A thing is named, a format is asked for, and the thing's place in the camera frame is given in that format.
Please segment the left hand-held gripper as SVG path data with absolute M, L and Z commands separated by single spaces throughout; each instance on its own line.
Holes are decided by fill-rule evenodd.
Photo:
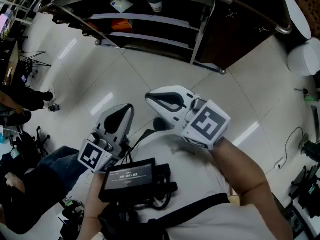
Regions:
M 123 149 L 120 144 L 130 132 L 134 115 L 135 109 L 130 103 L 103 112 L 96 128 L 84 139 L 78 161 L 93 173 L 106 173 L 121 159 Z M 114 141 L 106 134 L 114 135 Z

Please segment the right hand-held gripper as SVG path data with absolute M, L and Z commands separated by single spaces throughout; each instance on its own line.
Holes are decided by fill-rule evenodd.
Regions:
M 172 85 L 148 92 L 145 101 L 174 127 L 177 136 L 212 151 L 227 132 L 231 117 L 212 100 L 194 95 L 183 86 Z

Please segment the person's left forearm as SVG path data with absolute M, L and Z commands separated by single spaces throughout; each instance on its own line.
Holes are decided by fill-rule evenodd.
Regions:
M 103 210 L 110 204 L 109 202 L 102 202 L 99 198 L 105 177 L 106 175 L 104 173 L 95 173 L 93 176 L 85 203 L 85 220 L 96 220 Z

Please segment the person's right forearm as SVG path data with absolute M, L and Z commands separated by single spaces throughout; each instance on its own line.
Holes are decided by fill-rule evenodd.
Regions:
M 226 138 L 221 138 L 211 155 L 242 205 L 266 204 L 273 199 L 260 166 Z

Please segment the black monitor screen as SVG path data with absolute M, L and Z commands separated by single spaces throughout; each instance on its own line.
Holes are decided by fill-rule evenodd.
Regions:
M 150 158 L 108 168 L 98 197 L 104 203 L 144 201 L 155 186 L 156 160 Z

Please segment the person's white shirt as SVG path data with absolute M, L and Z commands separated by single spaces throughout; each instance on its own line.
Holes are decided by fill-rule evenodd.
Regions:
M 136 161 L 155 158 L 158 164 L 169 164 L 171 180 L 178 186 L 164 210 L 143 208 L 139 211 L 144 223 L 210 196 L 227 195 L 234 190 L 218 168 L 211 151 L 188 144 L 169 131 L 151 134 L 134 148 L 132 154 Z M 167 233 L 169 240 L 293 240 L 291 228 L 279 211 L 273 194 L 267 203 L 242 205 L 239 197 L 239 204 L 217 204 L 187 222 L 169 228 Z

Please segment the grey office chair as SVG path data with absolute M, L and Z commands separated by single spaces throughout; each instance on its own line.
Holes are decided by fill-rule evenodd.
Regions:
M 13 149 L 17 149 L 21 154 L 23 151 L 36 152 L 41 158 L 44 158 L 49 153 L 45 149 L 45 143 L 51 138 L 47 135 L 44 139 L 41 139 L 41 127 L 36 129 L 36 137 L 31 136 L 24 131 L 20 126 L 16 126 L 18 136 L 14 138 L 12 135 L 9 138 L 10 145 Z

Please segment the orange box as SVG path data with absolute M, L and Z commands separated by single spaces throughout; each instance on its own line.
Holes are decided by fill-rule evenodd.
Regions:
M 113 19 L 111 21 L 111 28 L 114 31 L 118 30 L 127 30 L 133 27 L 133 20 L 132 19 Z

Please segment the black tripod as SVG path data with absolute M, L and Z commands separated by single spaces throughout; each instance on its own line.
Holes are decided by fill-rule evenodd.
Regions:
M 28 64 L 29 62 L 31 62 L 33 66 L 38 68 L 51 67 L 51 64 L 37 60 L 37 57 L 45 55 L 46 53 L 46 51 L 21 51 L 19 53 L 19 61 L 17 65 L 21 66 L 22 64 Z

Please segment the white tissue packet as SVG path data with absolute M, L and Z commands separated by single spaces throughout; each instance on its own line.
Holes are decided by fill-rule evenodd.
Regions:
M 130 9 L 134 4 L 128 0 L 110 0 L 110 5 L 122 14 Z

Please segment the wooden desk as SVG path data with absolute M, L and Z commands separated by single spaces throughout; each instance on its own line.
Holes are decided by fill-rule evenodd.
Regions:
M 20 61 L 20 49 L 17 40 L 0 41 L 0 82 L 9 86 Z

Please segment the white power strip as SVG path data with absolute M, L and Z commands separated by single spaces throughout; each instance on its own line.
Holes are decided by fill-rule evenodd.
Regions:
M 285 165 L 286 163 L 286 158 L 285 157 L 282 157 L 275 165 L 274 165 L 274 168 L 277 169 L 277 170 L 281 170 L 282 167 Z

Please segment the white round stool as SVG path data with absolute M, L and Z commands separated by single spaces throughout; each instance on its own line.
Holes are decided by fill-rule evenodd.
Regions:
M 291 72 L 302 77 L 314 76 L 320 71 L 320 40 L 312 37 L 295 47 L 287 57 Z

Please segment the black device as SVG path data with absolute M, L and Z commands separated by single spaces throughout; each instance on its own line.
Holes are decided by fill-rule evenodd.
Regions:
M 299 143 L 300 153 L 306 155 L 316 163 L 320 163 L 320 141 L 314 143 L 310 140 Z

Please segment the black equipment cases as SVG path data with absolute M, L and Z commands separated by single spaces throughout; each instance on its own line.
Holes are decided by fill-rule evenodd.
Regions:
M 291 182 L 288 196 L 291 204 L 286 208 L 293 237 L 305 236 L 320 240 L 320 163 L 303 167 Z

